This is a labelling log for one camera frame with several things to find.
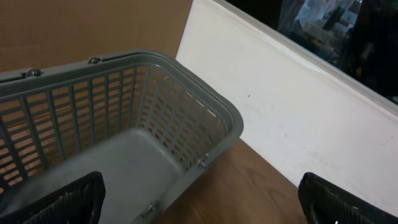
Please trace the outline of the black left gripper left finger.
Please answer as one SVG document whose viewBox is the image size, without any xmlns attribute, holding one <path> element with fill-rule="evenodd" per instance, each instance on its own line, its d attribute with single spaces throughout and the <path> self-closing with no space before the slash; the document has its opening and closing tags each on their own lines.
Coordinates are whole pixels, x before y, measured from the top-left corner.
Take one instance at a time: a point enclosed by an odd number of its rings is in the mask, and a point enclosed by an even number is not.
<svg viewBox="0 0 398 224">
<path fill-rule="evenodd" d="M 103 176 L 94 171 L 1 217 L 1 223 L 97 224 L 105 193 Z"/>
</svg>

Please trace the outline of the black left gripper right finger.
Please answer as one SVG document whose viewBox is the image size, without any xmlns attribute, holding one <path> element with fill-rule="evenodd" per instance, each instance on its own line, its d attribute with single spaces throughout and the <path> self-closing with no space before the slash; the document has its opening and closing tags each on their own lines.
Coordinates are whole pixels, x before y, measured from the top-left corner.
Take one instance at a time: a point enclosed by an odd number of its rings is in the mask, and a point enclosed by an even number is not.
<svg viewBox="0 0 398 224">
<path fill-rule="evenodd" d="M 311 224 L 397 224 L 397 217 L 312 172 L 304 173 L 298 199 Z"/>
</svg>

